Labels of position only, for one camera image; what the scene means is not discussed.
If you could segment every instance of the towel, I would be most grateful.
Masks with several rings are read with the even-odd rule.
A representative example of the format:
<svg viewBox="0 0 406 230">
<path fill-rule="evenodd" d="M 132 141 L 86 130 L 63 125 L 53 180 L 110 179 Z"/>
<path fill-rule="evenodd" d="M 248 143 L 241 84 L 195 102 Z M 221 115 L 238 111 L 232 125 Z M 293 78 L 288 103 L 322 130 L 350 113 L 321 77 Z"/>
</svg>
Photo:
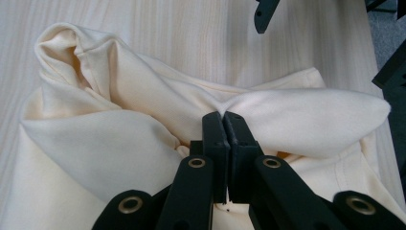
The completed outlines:
<svg viewBox="0 0 406 230">
<path fill-rule="evenodd" d="M 0 229 L 90 229 L 113 196 L 158 193 L 213 111 L 243 116 L 264 153 L 284 158 L 317 195 L 332 200 L 354 190 L 406 221 L 366 159 L 389 105 L 327 89 L 315 68 L 233 87 L 187 76 L 133 53 L 113 34 L 67 23 L 46 30 L 35 52 L 42 82 L 21 112 Z M 253 229 L 247 207 L 216 204 L 213 229 Z"/>
</svg>

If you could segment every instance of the cloth fold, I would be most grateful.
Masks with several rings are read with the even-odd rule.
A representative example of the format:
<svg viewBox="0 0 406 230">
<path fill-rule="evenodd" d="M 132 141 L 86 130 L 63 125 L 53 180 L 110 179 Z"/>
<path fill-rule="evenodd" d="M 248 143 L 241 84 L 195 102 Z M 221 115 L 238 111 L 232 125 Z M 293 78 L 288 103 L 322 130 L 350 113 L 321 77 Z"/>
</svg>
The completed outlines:
<svg viewBox="0 0 406 230">
<path fill-rule="evenodd" d="M 327 89 L 314 68 L 237 88 L 186 76 L 157 59 L 131 52 L 113 34 L 66 23 L 44 32 L 35 51 L 42 85 L 21 114 L 20 145 L 30 143 L 41 156 L 27 161 L 22 157 L 33 153 L 20 148 L 3 226 L 61 228 L 56 225 L 61 218 L 46 220 L 52 210 L 24 213 L 23 221 L 13 218 L 21 212 L 15 204 L 41 205 L 27 200 L 21 190 L 21 180 L 34 180 L 31 176 L 53 176 L 49 179 L 53 183 L 72 184 L 64 188 L 97 200 L 83 204 L 85 210 L 97 206 L 95 213 L 125 190 L 159 192 L 171 183 L 180 160 L 189 153 L 190 140 L 201 139 L 201 118 L 213 111 L 243 116 L 264 152 L 287 152 L 285 159 L 316 194 L 332 199 L 340 191 L 355 190 L 384 202 L 406 220 L 366 163 L 368 152 L 360 145 L 385 121 L 389 105 L 367 94 Z M 38 160 L 41 157 L 49 160 Z M 49 164 L 63 175 L 49 175 Z M 29 175 L 27 168 L 42 170 Z M 24 189 L 48 193 L 55 186 L 27 183 Z M 63 202 L 77 200 L 65 197 Z M 54 208 L 59 204 L 54 199 L 46 202 L 53 202 L 49 205 Z M 76 212 L 73 207 L 66 212 Z M 238 212 L 245 210 L 241 207 L 215 208 L 214 229 L 249 229 L 249 222 L 239 226 L 234 222 L 246 215 Z M 89 216 L 75 228 L 91 226 L 96 215 Z"/>
</svg>

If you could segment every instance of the table surface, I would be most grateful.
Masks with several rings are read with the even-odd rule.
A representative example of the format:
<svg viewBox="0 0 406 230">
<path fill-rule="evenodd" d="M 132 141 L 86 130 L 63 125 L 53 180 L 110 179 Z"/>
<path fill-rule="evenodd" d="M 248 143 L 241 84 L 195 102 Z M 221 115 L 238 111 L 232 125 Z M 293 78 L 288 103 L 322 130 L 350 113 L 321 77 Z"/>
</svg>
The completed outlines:
<svg viewBox="0 0 406 230">
<path fill-rule="evenodd" d="M 257 34 L 254 0 L 0 2 L 0 200 L 18 142 L 18 112 L 40 84 L 34 44 L 57 22 L 114 33 L 137 53 L 190 76 L 248 87 L 316 67 L 327 87 L 382 97 L 364 0 L 282 0 Z M 383 184 L 404 209 L 388 123 L 377 132 Z"/>
</svg>

